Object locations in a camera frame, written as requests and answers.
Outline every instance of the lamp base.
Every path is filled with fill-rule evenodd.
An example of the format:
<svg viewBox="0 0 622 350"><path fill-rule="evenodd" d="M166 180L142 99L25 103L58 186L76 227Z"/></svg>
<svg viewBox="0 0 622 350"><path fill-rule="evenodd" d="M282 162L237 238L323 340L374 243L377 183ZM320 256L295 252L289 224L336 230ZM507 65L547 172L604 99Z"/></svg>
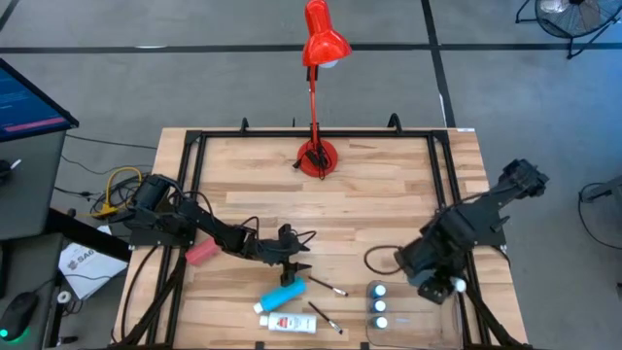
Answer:
<svg viewBox="0 0 622 350"><path fill-rule="evenodd" d="M334 149L329 141L320 140L320 143L324 149L324 157L327 160L324 169L320 168L319 163L317 165L314 164L314 162L305 155L307 151L311 151L315 159L319 159L318 152L313 148L313 143L311 143L311 141L305 142L300 146L297 156L297 158L300 159L300 170L309 176L317 178L329 175L337 166L337 150Z"/></svg>

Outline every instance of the white paper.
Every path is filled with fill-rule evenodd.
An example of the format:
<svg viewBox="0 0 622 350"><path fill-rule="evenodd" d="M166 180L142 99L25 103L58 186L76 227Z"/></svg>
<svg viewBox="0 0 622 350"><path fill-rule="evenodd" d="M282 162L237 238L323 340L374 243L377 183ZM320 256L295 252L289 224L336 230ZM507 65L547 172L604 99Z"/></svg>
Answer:
<svg viewBox="0 0 622 350"><path fill-rule="evenodd" d="M112 234L110 228L102 226L98 228L107 234ZM102 278L96 281L89 279L67 275L83 275L90 278L102 276L114 277L127 267L127 262L110 258L106 255L99 254L92 249L77 243L71 243L60 253L58 261L58 269L65 275L67 282L74 290L79 299L87 299L103 285L108 283L110 279Z"/></svg>

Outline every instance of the lamp shade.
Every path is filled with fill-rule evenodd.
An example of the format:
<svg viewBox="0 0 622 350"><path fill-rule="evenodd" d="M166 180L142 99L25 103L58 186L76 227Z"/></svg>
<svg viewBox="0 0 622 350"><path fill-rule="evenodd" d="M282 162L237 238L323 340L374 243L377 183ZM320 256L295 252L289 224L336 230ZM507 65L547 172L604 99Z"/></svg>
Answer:
<svg viewBox="0 0 622 350"><path fill-rule="evenodd" d="M304 8L309 40L302 50L302 65L316 66L341 59L352 52L348 41L330 23L325 0L309 0Z"/></svg>

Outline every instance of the paintbrush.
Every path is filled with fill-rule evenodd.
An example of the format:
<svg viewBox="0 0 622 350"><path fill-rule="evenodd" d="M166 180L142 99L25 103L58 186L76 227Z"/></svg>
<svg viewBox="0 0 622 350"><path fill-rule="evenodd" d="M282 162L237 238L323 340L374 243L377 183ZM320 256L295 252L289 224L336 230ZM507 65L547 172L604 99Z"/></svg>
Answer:
<svg viewBox="0 0 622 350"><path fill-rule="evenodd" d="M320 314L320 316L322 316L323 319L327 320L327 322L330 324L330 326L336 330L339 334L343 334L343 330L341 329L341 327L337 326L336 323L334 323L327 315L324 314L324 312L320 311L320 309L314 305L311 301L309 301L309 305L311 305L311 307L313 307L313 309Z"/></svg>
<svg viewBox="0 0 622 350"><path fill-rule="evenodd" d="M333 286L331 286L330 284L328 284L328 283L326 283L326 282L322 282L322 281L320 281L320 280L318 280L318 279L313 278L312 276L309 276L309 279L310 279L311 281L315 282L315 283L318 283L318 284L323 285L324 287L326 287L326 288L328 288L328 289L332 289L332 290L334 290L334 292L335 292L335 293L337 293L337 294L340 294L340 295L342 295L342 296L344 296L344 297L347 297L347 296L348 296L348 292L344 292L344 291L342 291L342 290L340 290L340 289L334 288Z"/></svg>

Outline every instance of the computer monitor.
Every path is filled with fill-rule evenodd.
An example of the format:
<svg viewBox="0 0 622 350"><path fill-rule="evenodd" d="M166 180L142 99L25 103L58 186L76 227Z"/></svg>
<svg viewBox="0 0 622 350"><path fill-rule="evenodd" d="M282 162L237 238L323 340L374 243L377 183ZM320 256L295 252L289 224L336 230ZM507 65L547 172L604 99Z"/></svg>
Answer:
<svg viewBox="0 0 622 350"><path fill-rule="evenodd" d="M78 125L69 112L0 58L0 142Z"/></svg>

